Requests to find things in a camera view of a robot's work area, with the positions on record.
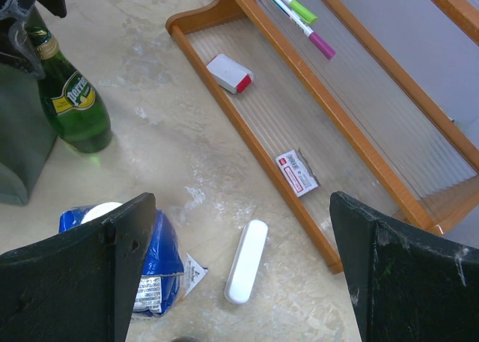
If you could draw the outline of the green Perrier glass bottle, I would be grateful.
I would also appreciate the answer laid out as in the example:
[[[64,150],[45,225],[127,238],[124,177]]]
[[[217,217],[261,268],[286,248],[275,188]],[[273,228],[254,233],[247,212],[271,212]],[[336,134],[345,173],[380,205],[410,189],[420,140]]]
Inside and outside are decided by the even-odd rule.
[[[112,140],[112,127],[102,97],[64,56],[50,30],[32,26],[27,33],[45,73],[37,86],[48,122],[80,153],[103,150]]]

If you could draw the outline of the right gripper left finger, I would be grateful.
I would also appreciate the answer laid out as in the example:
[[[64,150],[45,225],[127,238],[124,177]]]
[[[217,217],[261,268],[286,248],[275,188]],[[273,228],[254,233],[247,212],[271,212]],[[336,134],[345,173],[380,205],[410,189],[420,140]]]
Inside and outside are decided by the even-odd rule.
[[[142,193],[1,255],[2,341],[124,341],[156,218]]]

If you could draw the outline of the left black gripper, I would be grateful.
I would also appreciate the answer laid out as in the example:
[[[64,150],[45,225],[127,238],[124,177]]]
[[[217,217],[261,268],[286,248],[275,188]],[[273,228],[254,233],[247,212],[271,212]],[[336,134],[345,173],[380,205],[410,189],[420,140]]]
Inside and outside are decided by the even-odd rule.
[[[65,0],[38,0],[50,13],[64,18]],[[26,23],[36,0],[1,0],[1,63],[42,79],[45,72],[29,40]]]

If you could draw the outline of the green canvas bag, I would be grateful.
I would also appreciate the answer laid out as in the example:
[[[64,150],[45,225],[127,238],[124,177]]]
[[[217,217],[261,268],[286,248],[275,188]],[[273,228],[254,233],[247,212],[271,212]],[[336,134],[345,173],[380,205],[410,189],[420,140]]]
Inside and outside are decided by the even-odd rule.
[[[44,27],[36,7],[26,23]],[[40,105],[37,81],[1,63],[1,202],[25,206],[56,140]]]

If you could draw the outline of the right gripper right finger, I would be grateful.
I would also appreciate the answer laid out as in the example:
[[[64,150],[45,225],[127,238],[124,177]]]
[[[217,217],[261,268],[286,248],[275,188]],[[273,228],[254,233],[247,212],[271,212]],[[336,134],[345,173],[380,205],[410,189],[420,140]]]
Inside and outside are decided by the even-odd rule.
[[[478,250],[344,192],[329,213],[363,341],[477,341]]]

